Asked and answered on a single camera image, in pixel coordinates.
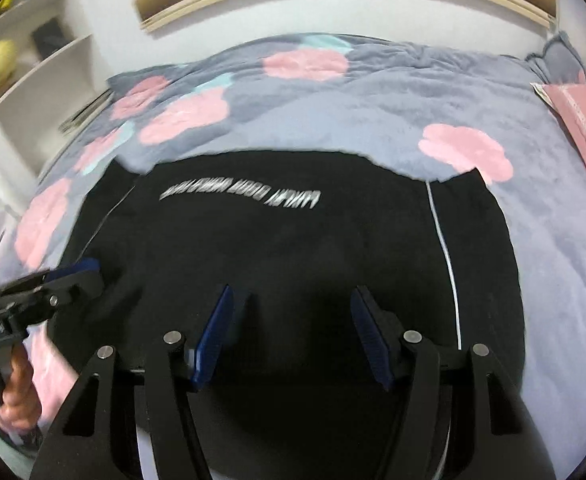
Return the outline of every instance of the finger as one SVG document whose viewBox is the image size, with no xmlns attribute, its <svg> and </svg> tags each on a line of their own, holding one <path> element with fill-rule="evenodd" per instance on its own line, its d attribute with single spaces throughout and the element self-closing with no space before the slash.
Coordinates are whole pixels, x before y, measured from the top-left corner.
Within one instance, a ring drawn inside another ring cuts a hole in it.
<svg viewBox="0 0 586 480">
<path fill-rule="evenodd" d="M 16 406 L 22 402 L 33 382 L 33 367 L 22 344 L 14 347 L 11 368 L 13 372 L 2 394 L 2 400 L 5 404 Z"/>
<path fill-rule="evenodd" d="M 18 431 L 32 430 L 38 424 L 38 420 L 40 420 L 40 414 L 40 412 L 33 412 L 33 415 L 30 415 L 28 418 L 16 420 L 11 424 L 11 426 Z"/>
<path fill-rule="evenodd" d="M 38 424 L 38 420 L 42 416 L 42 406 L 40 403 L 35 407 L 35 409 L 19 420 L 16 420 L 11 423 L 11 427 L 18 431 L 29 431 L 35 428 Z"/>
<path fill-rule="evenodd" d="M 41 409 L 40 400 L 35 388 L 32 387 L 29 390 L 29 394 L 22 400 L 22 403 L 17 406 L 4 404 L 0 408 L 0 416 L 5 422 L 13 423 L 16 420 L 29 417 L 37 409 Z"/>
</svg>

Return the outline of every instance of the bed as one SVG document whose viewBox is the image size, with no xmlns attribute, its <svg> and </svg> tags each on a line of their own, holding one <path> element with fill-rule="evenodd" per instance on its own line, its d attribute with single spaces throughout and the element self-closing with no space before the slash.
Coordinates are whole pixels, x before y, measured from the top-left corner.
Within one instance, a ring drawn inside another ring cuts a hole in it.
<svg viewBox="0 0 586 480">
<path fill-rule="evenodd" d="M 264 148 L 357 153 L 425 180 L 479 168 L 519 267 L 522 398 L 557 477 L 567 478 L 586 455 L 586 168 L 532 82 L 586 82 L 566 35 L 520 60 L 295 34 L 122 73 L 110 79 L 112 104 L 51 168 L 7 240 L 0 282 L 57 265 L 84 197 L 113 158 L 138 173 Z M 42 328 L 29 343 L 46 422 L 74 374 Z M 145 475 L 153 478 L 148 466 Z"/>
</svg>

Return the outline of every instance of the blue gripper pad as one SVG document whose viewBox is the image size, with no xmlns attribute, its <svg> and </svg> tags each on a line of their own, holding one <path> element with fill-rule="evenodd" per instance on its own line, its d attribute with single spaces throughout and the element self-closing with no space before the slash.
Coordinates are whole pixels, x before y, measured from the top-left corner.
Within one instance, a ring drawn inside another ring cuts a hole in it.
<svg viewBox="0 0 586 480">
<path fill-rule="evenodd" d="M 399 338 L 403 330 L 399 320 L 395 314 L 381 310 L 364 286 L 358 286 L 351 294 L 351 317 L 375 381 L 390 391 L 401 352 Z"/>
<path fill-rule="evenodd" d="M 44 283 L 58 280 L 64 276 L 69 276 L 70 274 L 81 272 L 82 270 L 96 270 L 99 272 L 100 262 L 98 262 L 98 260 L 95 258 L 83 258 L 82 260 L 78 261 L 78 263 L 69 267 L 61 267 L 60 269 L 51 270 L 47 274 Z"/>
<path fill-rule="evenodd" d="M 191 377 L 195 391 L 199 391 L 211 381 L 232 317 L 233 290 L 227 285 L 217 300 L 217 305 L 195 348 L 195 370 Z"/>
</svg>

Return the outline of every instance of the shelf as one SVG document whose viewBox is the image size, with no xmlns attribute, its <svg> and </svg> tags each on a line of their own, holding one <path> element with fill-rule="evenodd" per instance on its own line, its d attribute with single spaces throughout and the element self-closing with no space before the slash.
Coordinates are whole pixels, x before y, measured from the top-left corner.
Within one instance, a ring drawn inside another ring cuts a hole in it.
<svg viewBox="0 0 586 480">
<path fill-rule="evenodd" d="M 2 94 L 2 96 L 0 97 L 0 108 L 2 107 L 2 103 L 7 101 L 7 99 L 9 99 L 11 97 L 11 94 L 13 94 L 14 92 L 20 91 L 21 86 L 28 84 L 31 76 L 40 72 L 41 70 L 47 70 L 48 67 L 51 66 L 52 64 L 55 64 L 56 60 L 60 57 L 72 56 L 74 50 L 79 49 L 82 46 L 82 44 L 86 41 L 89 41 L 90 38 L 91 38 L 91 36 L 85 36 L 84 38 L 79 38 L 77 40 L 73 40 L 70 43 L 65 44 L 65 46 L 63 46 L 57 52 L 54 52 L 53 54 L 51 54 L 44 61 L 42 61 L 42 62 L 38 63 L 36 66 L 34 66 L 31 70 L 29 70 L 29 72 L 27 72 L 25 75 L 23 75 L 16 83 L 14 83 L 14 85 L 11 86 L 11 88 L 9 90 L 7 90 L 4 94 Z"/>
<path fill-rule="evenodd" d="M 60 125 L 106 88 L 92 37 L 67 44 L 0 98 L 0 124 L 35 174 L 64 148 Z"/>
<path fill-rule="evenodd" d="M 58 14 L 64 6 L 65 0 L 25 0 L 0 16 L 0 40 L 12 39 L 16 28 L 24 28 L 25 23 L 37 22 L 45 23 L 53 16 L 51 9 L 54 9 L 53 15 Z"/>
</svg>

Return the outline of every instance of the white bookshelf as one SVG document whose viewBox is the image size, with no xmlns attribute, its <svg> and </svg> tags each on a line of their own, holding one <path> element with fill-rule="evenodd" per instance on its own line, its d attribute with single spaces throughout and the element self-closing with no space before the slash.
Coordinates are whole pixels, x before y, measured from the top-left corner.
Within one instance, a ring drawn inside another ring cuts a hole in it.
<svg viewBox="0 0 586 480">
<path fill-rule="evenodd" d="M 56 18 L 67 40 L 42 60 L 32 39 Z M 0 16 L 0 40 L 12 40 L 18 62 L 0 92 L 0 127 L 37 177 L 79 133 L 60 125 L 106 89 L 110 75 L 94 43 L 79 0 L 25 0 Z"/>
</svg>

